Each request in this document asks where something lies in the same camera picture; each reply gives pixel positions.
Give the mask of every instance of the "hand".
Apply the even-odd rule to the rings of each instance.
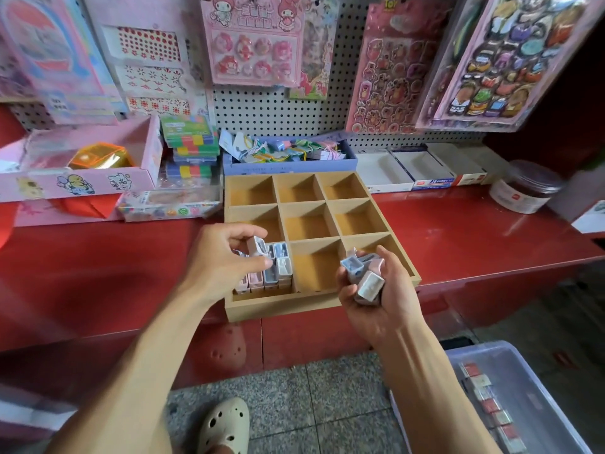
[[[246,239],[267,237],[267,230],[244,223],[207,224],[200,230],[189,252],[189,264],[179,289],[195,294],[208,305],[223,298],[251,272],[272,265],[265,257],[240,257],[231,251],[247,252]]]
[[[344,267],[337,270],[338,298],[343,305],[353,328],[374,349],[378,350],[385,339],[412,323],[424,322],[420,311],[420,301],[412,285],[410,276],[397,256],[382,245],[376,247],[376,253],[384,259],[380,306],[363,306],[355,302],[357,285],[351,285]]]

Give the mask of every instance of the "forearm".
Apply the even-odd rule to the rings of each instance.
[[[501,452],[424,322],[390,336],[378,354],[414,454]]]
[[[55,436],[49,453],[147,452],[166,397],[207,307],[176,290],[103,389]]]

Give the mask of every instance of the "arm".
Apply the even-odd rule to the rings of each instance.
[[[239,246],[240,239],[266,235],[262,228],[237,223],[202,228],[183,280],[124,353],[99,393],[67,421],[47,452],[147,452],[202,317],[248,272],[263,271],[271,264],[264,257],[241,258],[231,248]]]
[[[407,271],[384,247],[376,253],[385,260],[382,305],[357,304],[357,287],[349,285],[344,268],[337,273],[339,298],[353,327],[378,352],[412,452],[501,453],[425,323]]]

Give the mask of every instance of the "shoe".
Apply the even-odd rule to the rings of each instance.
[[[250,412],[248,405],[239,397],[219,403],[206,416],[200,430],[197,454],[204,454],[211,447],[223,445],[233,454],[247,454],[250,438]]]

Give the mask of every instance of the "plastic jar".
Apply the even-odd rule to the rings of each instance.
[[[489,195],[498,204],[518,213],[536,213],[561,188],[563,179],[535,162],[510,162],[506,174],[492,184]]]

